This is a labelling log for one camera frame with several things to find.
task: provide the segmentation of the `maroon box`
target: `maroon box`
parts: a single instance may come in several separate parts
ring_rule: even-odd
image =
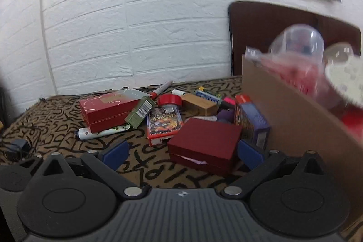
[[[241,126],[190,118],[168,142],[170,159],[201,171],[228,175],[235,164]]]
[[[79,101],[81,113],[92,133],[125,124],[125,118],[148,94],[128,88]]]

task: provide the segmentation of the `blue pad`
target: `blue pad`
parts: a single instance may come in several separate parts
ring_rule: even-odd
[[[239,159],[241,159],[251,170],[259,166],[265,160],[264,155],[249,145],[245,140],[240,140],[238,142],[237,153]]]
[[[129,144],[124,141],[118,144],[113,144],[106,150],[99,153],[98,158],[109,168],[116,171],[128,158]]]

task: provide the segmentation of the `brown and black tablecloth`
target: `brown and black tablecloth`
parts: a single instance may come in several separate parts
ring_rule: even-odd
[[[238,76],[211,81],[177,83],[166,92],[171,92],[174,88],[193,92],[199,86],[204,86],[212,92],[234,97],[241,92],[241,85],[242,78]],[[238,163],[233,173],[224,178],[170,162],[166,145],[149,146],[145,123],[137,130],[85,142],[77,141],[74,138],[74,132],[86,127],[80,113],[79,100],[111,91],[40,99],[4,131],[2,142],[25,139],[31,144],[34,154],[47,157],[52,152],[60,152],[65,157],[79,157],[85,151],[102,150],[111,143],[127,140],[130,143],[130,156],[117,172],[138,186],[148,184],[154,188],[216,188],[221,190],[246,173],[242,163]],[[182,111],[181,114],[184,119],[195,115],[185,111]],[[3,152],[0,153],[0,164],[10,164]],[[344,236],[354,242],[363,241],[361,240],[362,234],[363,218],[344,232]]]

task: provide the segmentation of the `white brick wall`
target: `white brick wall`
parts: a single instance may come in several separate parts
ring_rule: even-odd
[[[0,78],[20,112],[40,95],[228,76],[233,1],[0,0]],[[363,0],[259,1],[363,28]]]

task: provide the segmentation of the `red tape roll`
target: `red tape roll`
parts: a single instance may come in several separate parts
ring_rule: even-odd
[[[157,100],[157,104],[159,105],[159,107],[163,105],[177,105],[181,107],[182,102],[183,101],[181,97],[173,95],[172,93],[165,93],[159,96],[159,99]]]

